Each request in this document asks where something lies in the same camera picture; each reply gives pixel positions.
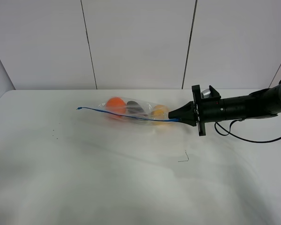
yellow fruit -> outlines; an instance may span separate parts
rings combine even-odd
[[[155,120],[164,120],[166,119],[165,116],[167,115],[168,112],[169,109],[165,105],[157,105],[153,108],[151,115],[152,118]]]

orange ball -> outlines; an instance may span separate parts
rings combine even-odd
[[[126,103],[119,97],[112,97],[106,103],[106,109],[112,113],[125,114]]]

robotic arm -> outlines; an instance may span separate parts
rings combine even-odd
[[[192,86],[192,93],[194,101],[169,112],[169,119],[179,119],[181,123],[198,126],[199,136],[206,135],[205,123],[263,119],[281,113],[281,81],[276,87],[239,97],[221,99],[212,86],[202,93],[199,85]]]

black cable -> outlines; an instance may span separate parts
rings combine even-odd
[[[222,136],[232,135],[232,136],[234,136],[234,137],[236,137],[236,138],[238,138],[238,139],[240,139],[240,140],[243,140],[243,141],[246,141],[246,142],[251,142],[251,143],[272,143],[272,142],[276,142],[276,141],[278,141],[278,140],[281,140],[281,137],[278,137],[278,138],[273,139],[273,140],[270,140],[270,141],[257,142],[257,141],[251,141],[251,140],[248,140],[248,139],[244,139],[244,138],[238,137],[238,136],[236,136],[236,135],[234,135],[234,134],[231,133],[231,127],[232,127],[232,125],[233,125],[235,122],[237,122],[237,121],[243,121],[243,120],[234,120],[234,121],[232,121],[232,122],[230,123],[230,125],[229,125],[229,131],[226,130],[225,128],[223,128],[223,127],[221,126],[221,124],[219,124],[218,122],[215,122],[215,123],[214,123],[215,131],[216,131],[219,135],[222,135]],[[224,131],[226,131],[227,134],[224,135],[224,134],[220,133],[220,132],[218,131],[218,129],[216,128],[216,125],[218,125],[218,126],[219,126],[220,128],[222,128]]]

ziplock bag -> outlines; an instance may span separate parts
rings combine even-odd
[[[133,120],[151,124],[178,121],[178,119],[168,118],[169,109],[165,105],[125,97],[112,97],[105,103],[90,107],[79,107],[78,109],[90,109],[106,113],[109,117],[117,120]]]

